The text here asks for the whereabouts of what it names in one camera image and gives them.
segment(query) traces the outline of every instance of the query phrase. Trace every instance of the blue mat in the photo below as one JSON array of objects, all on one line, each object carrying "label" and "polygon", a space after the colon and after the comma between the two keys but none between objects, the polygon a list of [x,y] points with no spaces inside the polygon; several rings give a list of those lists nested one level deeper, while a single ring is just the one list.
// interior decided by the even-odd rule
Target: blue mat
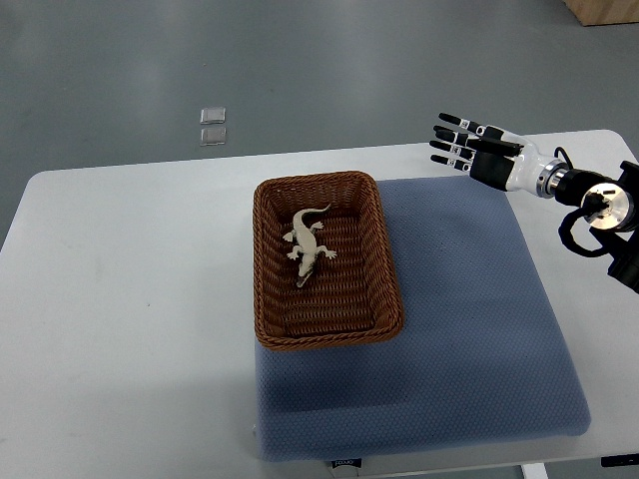
[{"label": "blue mat", "polygon": [[405,326],[359,346],[256,342],[262,457],[583,434],[588,405],[506,196],[466,177],[378,186]]}]

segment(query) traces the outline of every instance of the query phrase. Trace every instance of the brown woven basket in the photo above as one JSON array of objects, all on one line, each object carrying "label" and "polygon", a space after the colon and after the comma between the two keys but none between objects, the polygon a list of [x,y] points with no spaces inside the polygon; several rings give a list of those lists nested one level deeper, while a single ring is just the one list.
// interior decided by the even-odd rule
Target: brown woven basket
[{"label": "brown woven basket", "polygon": [[[362,172],[267,180],[255,191],[255,328],[269,349],[296,350],[390,339],[403,326],[403,307],[375,181]],[[300,260],[283,239],[299,210],[321,221],[318,256],[306,284],[296,285]]]}]

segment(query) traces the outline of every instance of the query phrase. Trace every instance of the toy lizard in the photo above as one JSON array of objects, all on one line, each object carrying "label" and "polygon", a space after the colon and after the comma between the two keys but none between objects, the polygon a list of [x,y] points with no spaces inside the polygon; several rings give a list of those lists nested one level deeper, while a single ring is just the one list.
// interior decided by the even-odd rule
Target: toy lizard
[{"label": "toy lizard", "polygon": [[323,210],[309,208],[298,211],[293,216],[293,230],[284,235],[284,240],[295,243],[293,250],[288,253],[287,256],[290,259],[297,259],[300,253],[302,254],[302,262],[300,263],[300,270],[298,272],[298,287],[304,286],[304,283],[307,282],[307,279],[309,279],[309,276],[313,273],[318,254],[323,252],[328,259],[333,259],[337,256],[336,251],[327,249],[326,246],[318,246],[315,232],[321,230],[323,224],[317,222],[313,223],[310,228],[307,228],[303,222],[305,215],[310,213],[325,213],[329,208],[330,205]]}]

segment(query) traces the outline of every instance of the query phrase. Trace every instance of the white robotic arm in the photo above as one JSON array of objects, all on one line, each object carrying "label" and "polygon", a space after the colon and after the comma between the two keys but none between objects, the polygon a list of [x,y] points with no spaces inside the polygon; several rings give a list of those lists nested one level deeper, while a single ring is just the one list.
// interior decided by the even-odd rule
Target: white robotic arm
[{"label": "white robotic arm", "polygon": [[[635,201],[639,201],[639,166],[623,162],[624,173],[619,180],[612,180],[573,168],[561,147],[549,157],[541,155],[526,138],[500,128],[445,113],[439,114],[439,119],[461,131],[434,127],[438,140],[430,145],[452,157],[432,155],[433,161],[468,172],[471,178],[498,190],[525,190],[576,207],[559,228],[563,244],[586,257],[612,255],[608,274],[639,293],[639,213],[635,208]],[[601,248],[589,250],[574,240],[571,230],[580,218],[591,225],[590,232]],[[625,240],[617,234],[620,232],[635,233]]]}]

